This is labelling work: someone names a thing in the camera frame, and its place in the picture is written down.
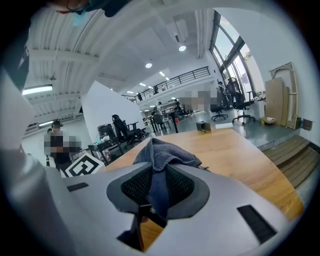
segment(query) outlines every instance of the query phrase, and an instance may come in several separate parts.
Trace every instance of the wooden table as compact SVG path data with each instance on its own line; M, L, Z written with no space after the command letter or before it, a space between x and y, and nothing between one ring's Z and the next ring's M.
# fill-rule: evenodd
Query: wooden table
M232 177L242 182L275 204L292 220L304 211L295 189L283 173L259 149L232 129L203 133L198 130L156 137L173 143L196 155L202 166L213 173ZM132 165L139 151L148 143L139 145L108 165L105 170L115 170ZM151 220L141 224L141 234L146 250L163 229Z

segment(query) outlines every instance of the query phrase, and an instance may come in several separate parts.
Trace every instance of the black railing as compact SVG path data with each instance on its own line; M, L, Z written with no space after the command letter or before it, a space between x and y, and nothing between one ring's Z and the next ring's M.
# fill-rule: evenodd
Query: black railing
M179 76L171 78L168 81L164 81L162 83L159 83L159 84L155 85L154 87L141 92L142 100L145 100L145 99L151 97L152 95L155 95L155 94L158 94L158 93L163 92L165 90L168 90L169 88L172 88L172 87L175 87L178 85L182 85L182 84L187 83L189 81L192 81L192 80L195 80L198 78L203 78L206 76L210 76L208 66L195 69L195 70L190 71L188 73L181 74ZM123 95L123 96L125 96L127 99L129 99L130 101L132 101L134 103L137 103L139 101L138 96L127 96L127 95Z

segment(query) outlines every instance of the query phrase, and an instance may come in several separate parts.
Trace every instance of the folded towel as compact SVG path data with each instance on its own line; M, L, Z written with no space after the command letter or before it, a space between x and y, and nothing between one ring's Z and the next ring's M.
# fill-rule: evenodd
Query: folded towel
M167 191L166 172L167 164L182 164L191 167L199 167L202 162L194 154L182 148L152 138L148 144L136 156L133 164L141 162L152 163L152 181L146 199L150 202L155 212L166 219L169 209L169 195Z

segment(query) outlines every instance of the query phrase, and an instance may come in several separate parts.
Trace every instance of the gray floor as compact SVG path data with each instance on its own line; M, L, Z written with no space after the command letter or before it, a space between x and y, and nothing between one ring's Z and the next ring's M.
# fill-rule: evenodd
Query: gray floor
M204 114L204 111L197 112L195 113L195 115L192 115L188 119L179 121L179 123L177 123L177 129L181 133L196 130L196 122L200 121L207 122L211 124L212 127L214 127L217 124L231 123L232 119L237 117L238 114L241 115L242 112L239 111L237 113L237 111L235 110L228 110L224 111L223 114L228 114L228 118L226 120L224 120L223 117L219 117L214 122L211 120L211 117L214 116L215 113L211 113L210 111L206 112L206 114ZM233 129L241 136L245 137L256 147L276 141L294 132L294 130L290 128L284 128L278 125L262 125L259 121L253 122L252 120L248 119L245 120L246 124L242 125L242 121L242 118L240 119L240 121L235 120L233 123ZM170 126L171 129L169 129L167 125L167 132L163 129L161 133L157 132L156 134L153 133L153 129L151 126L149 126L147 130L149 132L152 132L152 136L174 134L175 128L173 124L170 123Z

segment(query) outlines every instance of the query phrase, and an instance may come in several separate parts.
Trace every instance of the stairs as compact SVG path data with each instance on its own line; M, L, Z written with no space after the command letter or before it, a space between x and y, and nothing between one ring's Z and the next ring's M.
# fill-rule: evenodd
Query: stairs
M309 143L295 135L286 142L263 151L294 188L309 176L320 160L320 155L309 147Z

